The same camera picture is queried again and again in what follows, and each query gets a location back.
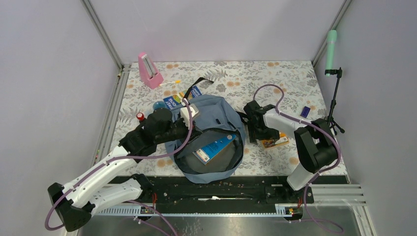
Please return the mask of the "blue treehouse book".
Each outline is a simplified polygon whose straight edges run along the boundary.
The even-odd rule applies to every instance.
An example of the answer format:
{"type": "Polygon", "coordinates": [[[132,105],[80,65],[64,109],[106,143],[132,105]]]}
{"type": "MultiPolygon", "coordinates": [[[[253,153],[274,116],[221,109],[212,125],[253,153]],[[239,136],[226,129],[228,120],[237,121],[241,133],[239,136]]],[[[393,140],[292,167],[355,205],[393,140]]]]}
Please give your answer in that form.
{"type": "MultiPolygon", "coordinates": [[[[177,105],[180,105],[182,103],[182,99],[185,96],[187,90],[184,91],[180,91],[178,93],[174,93],[171,96],[165,97],[163,99],[163,102],[165,103],[165,106],[167,109],[172,110],[174,107],[176,107],[177,105]]],[[[187,97],[188,100],[200,96],[202,95],[201,91],[199,90],[199,88],[197,86],[193,86],[189,96],[187,97]]]]}

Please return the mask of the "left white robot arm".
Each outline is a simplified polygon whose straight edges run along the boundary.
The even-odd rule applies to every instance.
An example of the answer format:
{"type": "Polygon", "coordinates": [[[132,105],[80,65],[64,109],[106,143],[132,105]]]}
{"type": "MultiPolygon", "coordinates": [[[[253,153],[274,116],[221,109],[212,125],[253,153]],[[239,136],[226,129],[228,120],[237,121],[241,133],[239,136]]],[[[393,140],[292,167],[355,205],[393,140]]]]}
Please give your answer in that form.
{"type": "Polygon", "coordinates": [[[165,108],[156,109],[147,117],[139,113],[139,125],[106,157],[74,180],[66,184],[55,182],[48,187],[52,208],[46,216],[45,228],[49,231],[65,228],[72,232],[104,209],[130,200],[150,200],[152,184],[144,174],[133,174],[127,181],[110,188],[104,186],[121,171],[144,159],[172,156],[183,149],[196,132],[198,115],[198,109],[192,107],[181,108],[176,121],[165,108]]]}

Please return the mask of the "orange picture book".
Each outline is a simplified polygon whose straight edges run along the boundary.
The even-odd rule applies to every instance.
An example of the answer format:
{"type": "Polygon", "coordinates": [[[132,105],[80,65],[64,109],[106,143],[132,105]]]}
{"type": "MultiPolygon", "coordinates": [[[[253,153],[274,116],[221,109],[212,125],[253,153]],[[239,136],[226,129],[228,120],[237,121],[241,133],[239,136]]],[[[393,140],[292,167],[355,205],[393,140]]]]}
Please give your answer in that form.
{"type": "Polygon", "coordinates": [[[286,136],[285,133],[282,132],[279,133],[278,139],[261,140],[261,144],[265,149],[276,148],[282,145],[286,145],[289,142],[289,138],[286,136]]]}

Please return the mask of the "blue-grey student backpack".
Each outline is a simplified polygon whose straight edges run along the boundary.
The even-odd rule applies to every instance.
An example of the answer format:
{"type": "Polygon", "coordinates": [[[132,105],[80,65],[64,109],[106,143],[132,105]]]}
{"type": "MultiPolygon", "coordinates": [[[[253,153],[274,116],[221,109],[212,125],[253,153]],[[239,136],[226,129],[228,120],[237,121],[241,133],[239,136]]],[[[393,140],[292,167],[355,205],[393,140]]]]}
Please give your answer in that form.
{"type": "Polygon", "coordinates": [[[221,96],[203,94],[189,103],[195,104],[200,112],[193,119],[197,134],[171,159],[193,183],[206,184],[230,177],[242,162],[246,139],[238,112],[221,96]],[[229,134],[236,135],[234,142],[206,165],[193,155],[192,152],[229,134]]]}

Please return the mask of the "light blue thin book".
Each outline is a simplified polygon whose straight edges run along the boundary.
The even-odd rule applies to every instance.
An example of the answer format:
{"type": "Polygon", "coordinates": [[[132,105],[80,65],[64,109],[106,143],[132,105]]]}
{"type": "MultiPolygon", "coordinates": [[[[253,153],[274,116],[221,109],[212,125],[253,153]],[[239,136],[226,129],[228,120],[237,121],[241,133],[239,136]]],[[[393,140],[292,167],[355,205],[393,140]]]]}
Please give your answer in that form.
{"type": "Polygon", "coordinates": [[[225,151],[226,148],[230,146],[230,144],[232,144],[235,139],[236,135],[229,134],[192,153],[198,160],[200,160],[204,165],[206,165],[212,159],[219,156],[222,151],[225,151]]]}

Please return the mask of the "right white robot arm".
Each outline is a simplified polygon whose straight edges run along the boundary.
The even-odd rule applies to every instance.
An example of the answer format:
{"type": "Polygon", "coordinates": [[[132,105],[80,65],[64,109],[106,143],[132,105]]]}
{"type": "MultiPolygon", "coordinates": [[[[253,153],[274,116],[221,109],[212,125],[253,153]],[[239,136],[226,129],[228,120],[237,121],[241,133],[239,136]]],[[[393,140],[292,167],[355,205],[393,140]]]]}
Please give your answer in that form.
{"type": "Polygon", "coordinates": [[[296,142],[299,164],[287,177],[288,185],[282,189],[284,200],[295,202],[301,197],[301,189],[311,183],[325,166],[340,162],[340,148],[324,119],[297,119],[279,112],[274,105],[262,107],[255,100],[247,103],[243,110],[250,142],[277,141],[280,132],[296,142]]]}

